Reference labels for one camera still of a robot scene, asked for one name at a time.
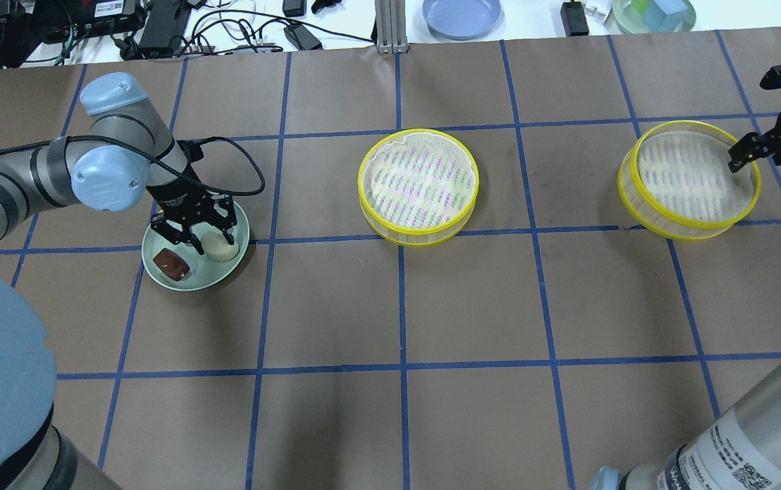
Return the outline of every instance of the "blue plastic bowl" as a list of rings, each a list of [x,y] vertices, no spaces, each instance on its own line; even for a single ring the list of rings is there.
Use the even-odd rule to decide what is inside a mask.
[[[487,34],[502,13],[499,0],[424,0],[424,20],[431,31],[450,39]]]

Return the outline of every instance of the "blue block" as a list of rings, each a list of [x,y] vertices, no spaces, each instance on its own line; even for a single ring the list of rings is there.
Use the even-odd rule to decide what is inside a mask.
[[[684,0],[653,0],[641,16],[651,32],[674,31],[689,7]]]

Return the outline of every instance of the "plate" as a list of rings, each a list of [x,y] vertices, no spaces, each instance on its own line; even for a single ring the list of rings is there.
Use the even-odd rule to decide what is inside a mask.
[[[674,32],[692,31],[692,26],[696,25],[696,9],[693,8],[690,0],[684,0],[686,6],[686,16],[680,21]],[[617,19],[617,26],[624,34],[648,34],[651,32],[645,21],[641,19],[639,12],[633,8],[633,0],[614,0],[614,6],[611,9],[614,12],[614,18]]]
[[[487,34],[499,20],[499,0],[424,0],[424,20],[430,30],[457,40]]]
[[[242,207],[238,205],[238,202],[233,203],[236,209],[236,226],[232,227],[232,235],[236,243],[238,243],[238,254],[225,263],[218,263],[218,261],[210,260],[206,255],[197,254],[197,251],[193,247],[188,247],[184,243],[173,245],[166,241],[163,236],[160,236],[156,231],[148,227],[145,230],[145,236],[142,237],[142,264],[145,266],[145,271],[154,282],[160,284],[164,288],[174,289],[175,291],[197,291],[198,289],[205,289],[212,286],[235,270],[236,266],[241,263],[244,254],[248,249],[248,240],[251,239],[251,227],[248,223],[248,218],[244,215]],[[197,236],[203,236],[203,233],[216,232],[212,225],[208,223],[198,223],[194,225],[193,232]],[[159,254],[160,250],[169,248],[182,260],[186,261],[187,265],[191,266],[191,271],[181,281],[173,281],[169,279],[157,265],[154,264],[154,256]]]

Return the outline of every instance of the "light green bowl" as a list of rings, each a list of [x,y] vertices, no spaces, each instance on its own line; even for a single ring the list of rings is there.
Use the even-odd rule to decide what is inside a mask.
[[[687,32],[692,30],[692,26],[696,25],[696,9],[693,8],[690,0],[684,0],[684,3],[689,7],[686,10],[685,18],[680,21],[675,32]],[[633,9],[633,0],[614,0],[614,6],[611,9],[614,12],[614,18],[617,19],[617,26],[625,34],[648,34],[651,30],[648,25],[641,19],[639,12]]]

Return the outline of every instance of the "qr code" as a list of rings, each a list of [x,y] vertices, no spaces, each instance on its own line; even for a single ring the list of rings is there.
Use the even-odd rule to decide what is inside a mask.
[[[768,478],[761,475],[754,466],[747,463],[734,471],[732,476],[747,490],[764,490],[771,486],[771,481]]]

